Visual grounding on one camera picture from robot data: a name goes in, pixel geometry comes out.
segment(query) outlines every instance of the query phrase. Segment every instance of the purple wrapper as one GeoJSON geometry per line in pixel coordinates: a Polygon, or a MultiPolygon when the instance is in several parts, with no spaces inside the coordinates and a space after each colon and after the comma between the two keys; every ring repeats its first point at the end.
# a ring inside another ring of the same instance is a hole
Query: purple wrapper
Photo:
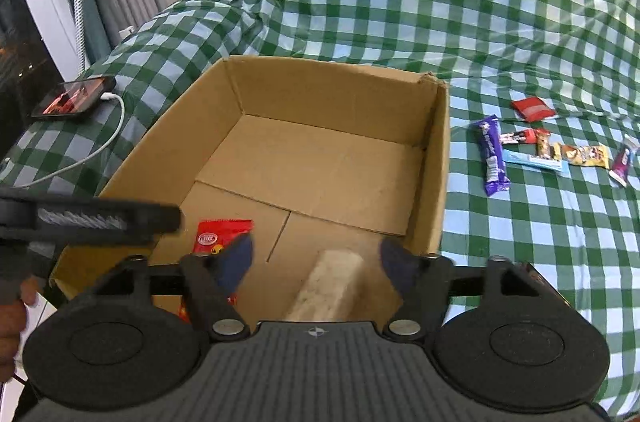
{"type": "Polygon", "coordinates": [[[484,163],[486,164],[484,190],[487,196],[490,197],[498,191],[508,190],[511,185],[511,181],[507,178],[504,159],[502,158],[498,118],[495,115],[490,115],[473,124],[480,130],[478,142],[482,158],[484,158],[484,163]]]}
{"type": "Polygon", "coordinates": [[[626,187],[628,184],[627,177],[629,175],[629,168],[631,168],[631,165],[634,163],[634,157],[639,148],[640,145],[638,141],[625,134],[622,141],[622,148],[620,148],[620,152],[616,155],[616,160],[613,161],[613,166],[611,166],[611,170],[609,171],[611,178],[622,187],[626,187]]]}

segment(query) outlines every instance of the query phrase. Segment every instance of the crosshair logo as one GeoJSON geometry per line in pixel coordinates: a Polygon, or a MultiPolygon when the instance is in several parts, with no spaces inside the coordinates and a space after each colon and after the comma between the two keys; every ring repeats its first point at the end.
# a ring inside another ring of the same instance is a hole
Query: crosshair logo
{"type": "Polygon", "coordinates": [[[320,326],[314,326],[313,328],[310,328],[306,333],[311,337],[315,337],[316,339],[318,339],[320,336],[325,335],[326,330],[324,330],[324,328],[320,328],[320,326]]]}

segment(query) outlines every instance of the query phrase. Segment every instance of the metal screw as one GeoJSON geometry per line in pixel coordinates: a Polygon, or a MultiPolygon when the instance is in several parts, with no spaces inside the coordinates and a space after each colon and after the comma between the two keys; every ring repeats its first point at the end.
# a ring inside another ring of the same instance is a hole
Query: metal screw
{"type": "Polygon", "coordinates": [[[420,325],[412,319],[396,319],[389,323],[389,330],[396,336],[413,336],[420,331],[420,325]]]}
{"type": "Polygon", "coordinates": [[[213,331],[221,336],[235,336],[244,330],[244,323],[237,319],[221,319],[213,323],[213,331]]]}

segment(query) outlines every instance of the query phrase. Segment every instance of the finger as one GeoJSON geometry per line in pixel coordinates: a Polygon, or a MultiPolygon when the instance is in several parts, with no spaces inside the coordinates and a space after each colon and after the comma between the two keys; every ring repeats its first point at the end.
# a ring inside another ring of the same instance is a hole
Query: finger
{"type": "Polygon", "coordinates": [[[0,364],[0,382],[8,382],[9,379],[14,376],[15,372],[15,363],[8,362],[5,364],[0,364]]]}
{"type": "Polygon", "coordinates": [[[0,339],[0,362],[2,364],[13,363],[20,348],[20,338],[0,339]]]}
{"type": "Polygon", "coordinates": [[[0,338],[19,336],[27,327],[27,309],[22,301],[0,306],[0,338]]]}
{"type": "Polygon", "coordinates": [[[39,291],[40,287],[38,285],[38,280],[33,276],[23,281],[20,285],[20,296],[22,301],[29,306],[33,306],[36,303],[39,291]]]}

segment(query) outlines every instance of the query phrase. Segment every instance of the barcode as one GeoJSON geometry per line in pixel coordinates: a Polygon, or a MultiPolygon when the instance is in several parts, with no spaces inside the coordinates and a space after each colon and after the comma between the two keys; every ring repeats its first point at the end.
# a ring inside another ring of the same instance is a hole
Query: barcode
{"type": "Polygon", "coordinates": [[[498,157],[489,157],[486,160],[486,181],[498,182],[498,157]]]}

